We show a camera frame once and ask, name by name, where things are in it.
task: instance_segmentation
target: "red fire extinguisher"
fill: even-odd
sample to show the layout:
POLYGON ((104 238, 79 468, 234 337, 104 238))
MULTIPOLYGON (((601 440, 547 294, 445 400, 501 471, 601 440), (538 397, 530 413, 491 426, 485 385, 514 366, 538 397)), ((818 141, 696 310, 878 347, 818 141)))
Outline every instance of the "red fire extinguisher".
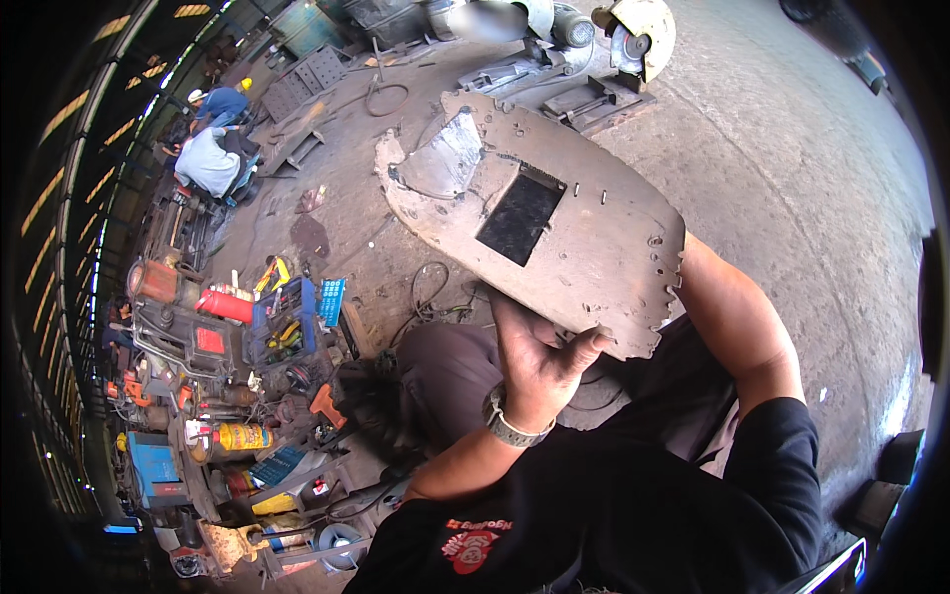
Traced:
POLYGON ((215 316, 230 317, 250 324, 254 320, 254 303, 226 293, 205 289, 201 299, 195 303, 196 310, 205 310, 215 316))

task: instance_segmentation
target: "white hard hat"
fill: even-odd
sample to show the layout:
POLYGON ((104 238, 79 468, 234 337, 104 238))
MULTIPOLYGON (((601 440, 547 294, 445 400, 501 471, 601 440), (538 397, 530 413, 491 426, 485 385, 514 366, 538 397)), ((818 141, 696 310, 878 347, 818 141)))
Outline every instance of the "white hard hat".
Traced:
POLYGON ((204 92, 200 88, 196 88, 195 90, 188 93, 188 103, 193 104, 198 99, 204 99, 207 97, 207 95, 208 93, 204 92))

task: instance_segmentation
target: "hand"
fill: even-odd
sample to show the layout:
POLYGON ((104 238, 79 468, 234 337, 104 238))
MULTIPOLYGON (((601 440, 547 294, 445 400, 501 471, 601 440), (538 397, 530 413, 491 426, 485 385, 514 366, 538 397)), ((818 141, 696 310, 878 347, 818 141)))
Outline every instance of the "hand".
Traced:
POLYGON ((539 433, 574 397, 580 375, 613 342, 613 332, 597 326, 558 348, 554 324, 490 293, 507 390, 504 418, 520 431, 539 433))

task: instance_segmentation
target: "black t-shirt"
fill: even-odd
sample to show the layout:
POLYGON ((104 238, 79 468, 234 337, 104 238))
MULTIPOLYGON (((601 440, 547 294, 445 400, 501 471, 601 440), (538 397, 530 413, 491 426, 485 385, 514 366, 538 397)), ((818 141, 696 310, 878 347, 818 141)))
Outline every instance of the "black t-shirt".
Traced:
POLYGON ((792 398, 743 419, 721 480, 617 431, 558 427, 476 500, 406 502, 346 592, 767 591, 817 562, 817 454, 792 398))

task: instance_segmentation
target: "yellow bottle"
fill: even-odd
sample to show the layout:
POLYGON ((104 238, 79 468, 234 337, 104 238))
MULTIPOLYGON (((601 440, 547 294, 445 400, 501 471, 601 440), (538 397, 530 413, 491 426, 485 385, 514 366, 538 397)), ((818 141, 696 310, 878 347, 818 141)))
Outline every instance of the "yellow bottle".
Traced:
POLYGON ((220 443, 225 450, 264 450, 274 443, 274 435, 257 423, 240 425, 238 423, 221 423, 212 433, 215 443, 220 443))

